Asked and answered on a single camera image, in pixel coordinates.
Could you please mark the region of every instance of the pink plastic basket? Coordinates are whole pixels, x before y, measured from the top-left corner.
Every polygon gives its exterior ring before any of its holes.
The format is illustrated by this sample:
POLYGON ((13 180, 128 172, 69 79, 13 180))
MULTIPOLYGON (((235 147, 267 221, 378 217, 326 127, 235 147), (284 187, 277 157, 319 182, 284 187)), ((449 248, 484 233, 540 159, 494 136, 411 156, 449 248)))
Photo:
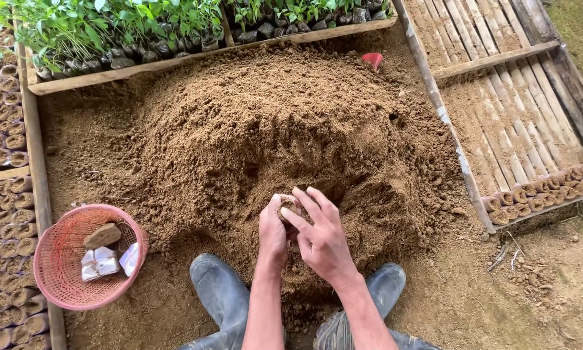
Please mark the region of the pink plastic basket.
POLYGON ((99 308, 116 300, 132 285, 148 248, 149 235, 126 212, 106 204, 85 205, 64 214, 43 233, 34 253, 34 277, 45 297, 62 308, 99 308), (84 239, 108 222, 117 223, 121 230, 121 251, 139 243, 136 269, 130 277, 120 271, 83 282, 84 239))

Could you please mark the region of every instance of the black rubber boot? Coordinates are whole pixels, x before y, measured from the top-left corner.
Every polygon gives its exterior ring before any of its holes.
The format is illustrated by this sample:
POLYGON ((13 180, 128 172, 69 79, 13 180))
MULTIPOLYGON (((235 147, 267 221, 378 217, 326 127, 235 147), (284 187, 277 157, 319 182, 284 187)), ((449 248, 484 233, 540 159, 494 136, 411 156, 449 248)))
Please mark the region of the black rubber boot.
MULTIPOLYGON (((387 317, 406 285, 406 274, 401 266, 386 263, 366 280, 367 289, 382 319, 387 317)), ((440 350, 428 342, 389 330, 400 350, 440 350)), ((354 350, 350 323, 345 311, 334 313, 318 329, 313 350, 354 350)))
POLYGON ((249 290, 240 276, 215 255, 205 253, 190 265, 190 277, 202 305, 220 331, 179 346, 177 350, 240 350, 250 300, 249 290))

